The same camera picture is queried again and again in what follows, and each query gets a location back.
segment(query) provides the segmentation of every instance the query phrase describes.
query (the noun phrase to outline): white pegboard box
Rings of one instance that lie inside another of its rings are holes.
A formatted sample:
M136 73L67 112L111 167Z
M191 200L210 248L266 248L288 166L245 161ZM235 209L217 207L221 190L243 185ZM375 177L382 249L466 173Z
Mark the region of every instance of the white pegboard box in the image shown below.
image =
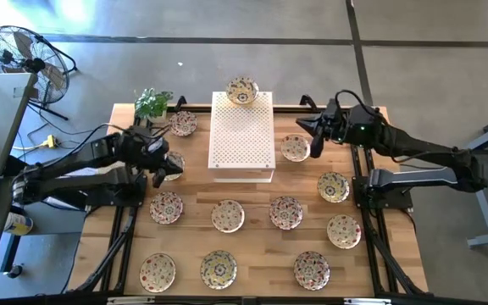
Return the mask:
M276 168L272 92L238 105L213 92L208 168L218 182L270 182Z

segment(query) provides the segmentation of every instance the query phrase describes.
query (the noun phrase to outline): floral plate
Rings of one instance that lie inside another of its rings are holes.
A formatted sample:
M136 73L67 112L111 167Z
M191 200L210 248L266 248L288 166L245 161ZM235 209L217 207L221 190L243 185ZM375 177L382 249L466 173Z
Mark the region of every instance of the floral plate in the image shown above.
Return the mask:
M293 272L298 284L311 291L325 287L330 278L327 260L323 255L311 251L298 256L293 266Z
M230 101L242 105L251 103L258 97L259 87L249 77L237 77L227 84L225 93Z
M186 166L186 162L184 161L184 156L177 152L167 152L167 158L172 161L174 164L178 165L182 170L184 170L184 167ZM175 179L180 178L183 173L179 174L174 174L174 175L166 175L165 176L165 181L172 181Z
M175 261L162 253L153 254L142 263L139 272L142 287L150 292L166 291L175 281Z
M223 250L209 253L201 263L201 279L215 290L229 287L236 279L235 258Z
M213 207L211 218L216 229L232 233L244 224L244 208L235 200L225 199Z
M161 225L174 223L182 214L184 203L172 191L164 191L156 195L150 203L150 216Z
M170 132L175 136L189 136L197 128L197 116L189 111L180 111L170 117Z
M361 226L351 216L336 215L329 220L327 236L340 249L351 249L361 240Z
M310 143L300 135L289 135L281 141L281 154L293 162L302 162L310 155Z
M302 221L302 207L293 197L278 197L270 204L272 223L282 230L295 229Z
M343 202L349 195L349 183L338 173L324 173L318 180L318 191L328 202Z

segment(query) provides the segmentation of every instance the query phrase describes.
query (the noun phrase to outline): green leaves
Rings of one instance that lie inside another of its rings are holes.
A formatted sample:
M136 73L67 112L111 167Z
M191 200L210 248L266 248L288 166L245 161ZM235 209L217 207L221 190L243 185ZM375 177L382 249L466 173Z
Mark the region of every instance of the green leaves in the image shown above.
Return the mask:
M167 110L167 102L173 99L173 92L161 91L156 93L154 88L144 89L144 92L135 101L135 114L141 119L163 115Z

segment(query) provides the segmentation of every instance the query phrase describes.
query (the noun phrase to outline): fan stand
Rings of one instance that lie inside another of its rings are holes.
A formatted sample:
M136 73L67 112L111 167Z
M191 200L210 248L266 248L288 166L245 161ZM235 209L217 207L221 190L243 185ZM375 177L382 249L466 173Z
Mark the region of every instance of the fan stand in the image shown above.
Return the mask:
M57 112L55 112L53 110L48 109L47 108L47 103L42 103L41 105L39 105L38 103L29 102L28 104L30 106L33 106L35 108L38 108L39 111L46 111L46 112L48 112L51 115L55 115L55 116L59 117L60 119L69 120L68 117L66 117L66 116L64 116L62 114L59 114L59 113L57 113Z
M69 55L67 55L67 53L65 53L65 52L61 51L60 49L58 49L57 47L55 47L52 43L50 43L48 40L46 40L42 35L36 35L36 39L38 41L48 45L55 52L58 52L61 55L65 56L68 60L70 60L73 63L73 68L69 69L68 71L64 71L64 74L69 74L72 71L78 71L78 68L76 68L75 60L72 57L70 57ZM48 87L49 86L50 86L50 81L47 83L47 89L45 90L45 94L44 94L44 97L42 98L42 103L40 105L38 103L34 103L34 102L29 102L29 104L35 108L38 108L40 111L41 110L46 111L49 114L52 114L52 115L59 117L60 119L69 120L68 117L66 117L62 114L59 114L53 110L48 109L48 107L47 107L48 103L46 103L45 101L47 100L47 94L48 94Z

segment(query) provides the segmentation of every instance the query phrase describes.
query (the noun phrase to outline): can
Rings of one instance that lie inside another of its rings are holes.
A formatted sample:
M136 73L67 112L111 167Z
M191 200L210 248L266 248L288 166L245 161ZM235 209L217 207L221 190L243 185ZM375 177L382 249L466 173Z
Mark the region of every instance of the can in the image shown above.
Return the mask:
M4 231L17 236L24 236L33 229L33 220L27 216L8 213Z

